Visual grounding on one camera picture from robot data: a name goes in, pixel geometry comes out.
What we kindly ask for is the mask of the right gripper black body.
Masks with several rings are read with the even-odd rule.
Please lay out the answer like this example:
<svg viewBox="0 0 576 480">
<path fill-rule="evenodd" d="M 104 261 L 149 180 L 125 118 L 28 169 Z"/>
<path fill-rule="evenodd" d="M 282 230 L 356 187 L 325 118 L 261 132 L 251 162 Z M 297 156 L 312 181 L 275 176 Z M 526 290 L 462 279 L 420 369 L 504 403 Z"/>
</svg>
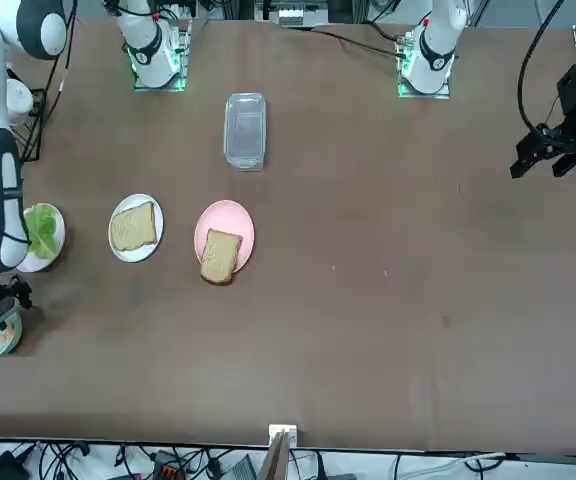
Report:
<svg viewBox="0 0 576 480">
<path fill-rule="evenodd" d="M 12 280 L 7 285 L 0 283 L 0 303 L 17 300 L 22 308 L 29 310 L 32 307 L 31 294 L 31 287 L 23 280 Z"/>
</svg>

